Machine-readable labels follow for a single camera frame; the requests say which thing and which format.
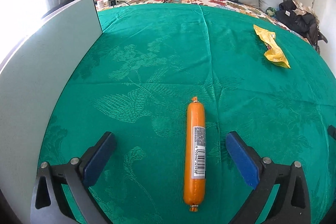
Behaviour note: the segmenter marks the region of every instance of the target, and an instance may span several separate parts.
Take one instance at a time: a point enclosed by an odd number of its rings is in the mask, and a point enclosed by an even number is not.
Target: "metal screw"
[[[73,165],[79,163],[79,158],[77,158],[77,157],[72,158],[72,159],[70,160],[70,163],[73,164]]]
[[[44,161],[43,163],[41,163],[41,168],[46,168],[48,166],[48,163],[46,161]]]
[[[264,157],[262,161],[266,164],[270,164],[272,162],[272,160],[269,157]]]
[[[299,161],[296,160],[294,162],[294,165],[299,168],[299,167],[301,167],[301,162],[299,162]]]

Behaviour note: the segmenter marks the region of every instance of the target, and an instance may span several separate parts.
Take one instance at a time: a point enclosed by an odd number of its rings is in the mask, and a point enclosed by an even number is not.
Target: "white label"
[[[205,179],[205,128],[193,127],[192,179]]]

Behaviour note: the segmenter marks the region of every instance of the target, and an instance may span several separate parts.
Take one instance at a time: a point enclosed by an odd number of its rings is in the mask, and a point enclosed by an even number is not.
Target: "bed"
[[[112,131],[118,148],[90,191],[113,223],[228,223],[251,192],[225,148],[235,130],[276,163],[302,163],[319,223],[335,198],[336,143],[326,130],[336,124],[336,79],[310,44],[229,0],[123,1],[98,9],[103,34],[64,87],[38,164],[65,163]],[[291,69],[265,59],[254,24],[276,33]],[[194,95],[207,129],[197,214],[182,200],[185,110]]]

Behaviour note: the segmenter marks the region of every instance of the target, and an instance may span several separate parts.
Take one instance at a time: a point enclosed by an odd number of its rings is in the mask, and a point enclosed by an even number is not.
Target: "sausage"
[[[187,110],[183,200],[191,212],[205,194],[205,114],[203,105],[192,98]]]

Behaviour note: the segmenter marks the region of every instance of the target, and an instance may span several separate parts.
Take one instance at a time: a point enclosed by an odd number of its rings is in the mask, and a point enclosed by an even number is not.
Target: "yellow wrapper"
[[[263,28],[253,25],[255,33],[260,37],[260,39],[265,43],[268,51],[264,53],[264,56],[270,60],[273,64],[290,69],[288,60],[284,55],[281,48],[275,43],[275,32],[270,32]]]

